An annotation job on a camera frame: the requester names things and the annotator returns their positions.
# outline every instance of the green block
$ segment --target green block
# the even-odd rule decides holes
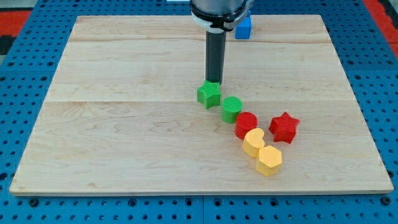
[[[223,110],[221,112],[222,119],[233,124],[236,122],[236,117],[241,112],[243,107],[242,101],[235,96],[229,96],[223,101]]]
[[[198,102],[203,103],[206,109],[219,106],[221,102],[220,84],[205,80],[205,83],[198,88]]]

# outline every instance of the yellow heart block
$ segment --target yellow heart block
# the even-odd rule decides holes
[[[255,128],[250,130],[243,139],[243,150],[251,157],[256,158],[259,149],[263,148],[266,143],[262,139],[264,137],[264,130]]]
[[[259,150],[256,159],[256,170],[268,177],[276,174],[282,165],[282,152],[273,146],[263,147]]]

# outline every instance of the blue perforated panel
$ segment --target blue perforated panel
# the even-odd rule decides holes
[[[12,176],[78,15],[188,15],[164,0],[41,0],[0,67],[0,223],[398,221],[398,193],[311,197],[15,198]],[[398,62],[361,1],[256,0],[253,14],[321,14],[394,185]]]

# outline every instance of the wood plank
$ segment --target wood plank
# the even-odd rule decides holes
[[[264,177],[220,108],[196,102],[204,31],[188,16],[83,16],[10,191],[14,195],[381,194],[393,189],[320,16],[253,16],[228,35],[223,97],[267,129],[301,120]]]

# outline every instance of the green cylinder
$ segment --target green cylinder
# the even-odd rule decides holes
[[[235,123],[236,117],[243,107],[242,101],[238,97],[229,96],[223,100],[222,105],[223,110],[221,112],[221,118],[229,124]]]

